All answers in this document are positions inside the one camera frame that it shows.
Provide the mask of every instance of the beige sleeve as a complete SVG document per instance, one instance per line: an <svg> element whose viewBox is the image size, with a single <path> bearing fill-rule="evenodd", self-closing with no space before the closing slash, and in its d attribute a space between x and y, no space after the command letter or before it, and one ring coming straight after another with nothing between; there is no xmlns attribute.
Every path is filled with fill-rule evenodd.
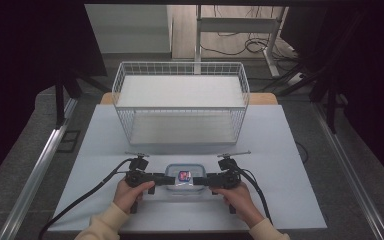
<svg viewBox="0 0 384 240"><path fill-rule="evenodd" d="M103 213L92 216L90 218L90 225L77 235L76 240L92 240L92 239L105 239L105 240L118 240L118 230L121 225L127 221L129 216L111 203L110 207Z"/></svg>
<svg viewBox="0 0 384 240"><path fill-rule="evenodd" d="M249 234L254 240L289 240L288 234L277 231L267 218L251 228Z"/></svg>

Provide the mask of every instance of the cable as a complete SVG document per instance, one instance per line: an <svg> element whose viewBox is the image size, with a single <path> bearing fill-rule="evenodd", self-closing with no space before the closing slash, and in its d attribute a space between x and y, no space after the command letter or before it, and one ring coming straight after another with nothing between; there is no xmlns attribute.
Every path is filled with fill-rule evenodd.
<svg viewBox="0 0 384 240"><path fill-rule="evenodd" d="M303 164L305 164L307 161L308 161L308 151L307 151L307 149L304 147L304 145L302 145L301 143L299 143L299 142L297 142L297 141L295 141L295 143L296 143L296 145L298 145L298 146L300 146L303 150L304 150L304 152L305 152L305 158L304 159L302 159L302 163Z"/></svg>
<svg viewBox="0 0 384 240"><path fill-rule="evenodd" d="M274 10L274 6L272 6L272 12L270 13L270 18L273 18L273 10ZM271 35L271 33L269 33L269 36L267 37L267 42L269 41L269 39L270 39L270 35Z"/></svg>
<svg viewBox="0 0 384 240"><path fill-rule="evenodd" d="M276 42L274 43L274 47L276 48L277 53L276 53L275 51L272 51L272 53L273 53L274 55L278 55L277 57L276 57L276 56L273 56L274 59L285 59L285 60L295 60L295 61L297 61L297 60L300 59L300 58L298 58L298 57L293 57L293 58L291 58L291 57L287 57L287 56L283 55L282 52L280 51L279 47L276 45Z"/></svg>
<svg viewBox="0 0 384 240"><path fill-rule="evenodd" d="M248 80L277 80L277 78L247 78Z"/></svg>
<svg viewBox="0 0 384 240"><path fill-rule="evenodd" d="M280 62L295 62L295 63L298 63L298 61L296 61L296 60L290 60L290 59L278 59L277 61L276 61L276 66L278 67L278 68L280 68L280 69L282 69L282 70L284 70L284 71L287 71L287 72L289 72L289 71L291 71L292 69L294 69L294 67L292 67L292 68L290 68L290 69L287 69L287 68L285 68L285 67L282 67L279 63Z"/></svg>
<svg viewBox="0 0 384 240"><path fill-rule="evenodd" d="M207 51L216 52L216 53L220 53L220 54L224 54L224 55L230 55L230 56L239 55L239 54L243 53L246 50L246 48L244 48L242 51L237 52L237 53L225 53L225 52L220 52L218 50L205 48L202 45L201 45L201 48L204 49L204 50L207 50Z"/></svg>
<svg viewBox="0 0 384 240"><path fill-rule="evenodd" d="M257 13L255 14L255 18L258 18L258 12L260 11L260 6L257 7Z"/></svg>
<svg viewBox="0 0 384 240"><path fill-rule="evenodd" d="M285 81L285 79L287 79L287 77L289 77L290 75L292 75L293 73L295 73L296 71L298 71L299 69L301 69L303 67L303 65L301 63L297 64L295 67L293 67L290 71L288 71L287 73L283 74L280 78L276 79L275 81L271 82L270 84L268 84L267 86L265 86L264 88L262 88L260 91L261 92L264 92L267 88L269 87L272 87L276 84L279 84L279 82L281 81Z"/></svg>
<svg viewBox="0 0 384 240"><path fill-rule="evenodd" d="M271 216L270 216L270 212L269 212L269 208L267 206L267 201L266 201L266 198L264 197L264 194L263 194L263 191L261 191L261 188L258 186L257 182L254 181L244 170L240 169L238 166L236 166L235 164L231 164L229 163L229 166L232 168L232 169L235 169L236 171L238 171L242 176L244 176L246 178L246 180L248 180L248 182L251 183L251 185L255 188L255 190L257 191L258 193L258 196L260 197L261 199L261 202L263 203L263 208L264 208L264 211L266 212L266 217L270 220L271 223L273 223L273 221L271 220Z"/></svg>
<svg viewBox="0 0 384 240"><path fill-rule="evenodd" d="M259 52L263 52L267 46L268 46L268 42L269 40L268 39L263 39L263 38L259 38L259 37L253 37L251 38L251 33L248 34L248 40L245 41L245 49L247 49L249 52L251 53L259 53ZM254 51L254 50L251 50L249 48L250 45L253 45L253 44L256 44L258 46L260 45L263 45L263 47L260 46L260 49Z"/></svg>
<svg viewBox="0 0 384 240"><path fill-rule="evenodd" d="M244 170L245 172L248 172L249 174L251 174L251 176L254 179L254 181L257 182L257 179L255 178L254 174L252 174L251 171L249 171L248 169L243 169L243 168L242 168L242 170Z"/></svg>
<svg viewBox="0 0 384 240"><path fill-rule="evenodd" d="M96 185L96 187L94 187L92 190L90 190L89 192L87 192L86 194L84 194L83 196L79 197L76 201L74 201L73 203L71 203L68 207L66 207L64 210L62 210L57 216L55 216L54 218L52 218L47 224L45 224L45 226L43 226L43 228L40 230L40 233L39 233L39 238L38 239L43 239L43 235L45 234L45 232L48 230L48 228L50 226L52 226L52 224L54 224L56 221L58 221L62 216L64 216L64 214L66 214L68 211L70 211L73 207L75 207L77 204L81 203L83 200L85 200L86 198L88 198L90 195L94 194L96 191L98 191L102 186L104 186L115 174L117 173L120 173L118 172L118 169L123 166L123 164L125 164L126 162L131 162L132 160L131 159L126 159L124 160L123 162L121 162L116 168L114 168L114 170L111 171L111 173L104 178L104 180L102 180L98 185Z"/></svg>
<svg viewBox="0 0 384 240"><path fill-rule="evenodd" d="M223 17L221 15L220 10L219 10L219 6L216 6L216 5L214 5L214 17L217 17L216 7L217 7L217 12L220 14L220 17ZM219 32L217 32L217 35L219 35L220 37L230 37L230 36L234 36L234 35L238 35L238 34L239 33L220 34Z"/></svg>

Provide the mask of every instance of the white wire basket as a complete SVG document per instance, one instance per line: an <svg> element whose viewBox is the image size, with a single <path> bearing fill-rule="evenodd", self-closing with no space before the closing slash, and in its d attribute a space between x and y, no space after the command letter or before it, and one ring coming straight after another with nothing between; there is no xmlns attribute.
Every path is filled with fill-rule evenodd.
<svg viewBox="0 0 384 240"><path fill-rule="evenodd" d="M249 103L238 62L122 62L112 98L130 144L235 144Z"/></svg>

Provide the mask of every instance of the hand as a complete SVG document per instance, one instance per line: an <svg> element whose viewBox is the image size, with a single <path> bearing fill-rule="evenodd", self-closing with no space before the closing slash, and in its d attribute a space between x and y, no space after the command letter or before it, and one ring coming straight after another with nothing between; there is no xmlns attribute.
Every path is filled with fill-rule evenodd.
<svg viewBox="0 0 384 240"><path fill-rule="evenodd" d="M244 182L241 182L237 187L232 189L210 188L211 191L223 195L224 203L236 209L236 214L242 219L249 228L254 227L261 222L264 217L258 211L252 202L248 187Z"/></svg>
<svg viewBox="0 0 384 240"><path fill-rule="evenodd" d="M130 208L132 207L135 201L141 201L143 196L143 191L152 188L155 185L154 181L145 182L141 185L131 188L127 185L124 178L118 183L117 190L115 191L115 196L113 202L117 205L123 212L130 214Z"/></svg>

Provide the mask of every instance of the white tabletop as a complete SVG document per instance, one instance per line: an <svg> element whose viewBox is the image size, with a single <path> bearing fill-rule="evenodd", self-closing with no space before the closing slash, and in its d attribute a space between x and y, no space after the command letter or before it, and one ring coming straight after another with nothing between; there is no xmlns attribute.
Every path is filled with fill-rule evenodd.
<svg viewBox="0 0 384 240"><path fill-rule="evenodd" d="M239 140L227 146L135 146L128 144L114 106L98 105L80 152L56 209L56 214L96 186L121 161L133 156L125 151L151 155L147 172L164 172L172 163L202 164L207 172L220 172L221 153L235 156L238 166L252 171L262 189L274 226L278 229L326 228L307 173L280 105L249 106ZM104 211L112 201L117 182L114 176L103 188L76 206L51 231L82 230L93 214ZM254 203L263 211L258 194L247 183ZM166 187L155 195L144 195L138 213L131 215L122 232L242 231L247 226L229 214L222 197L206 189L197 196L173 196Z"/></svg>

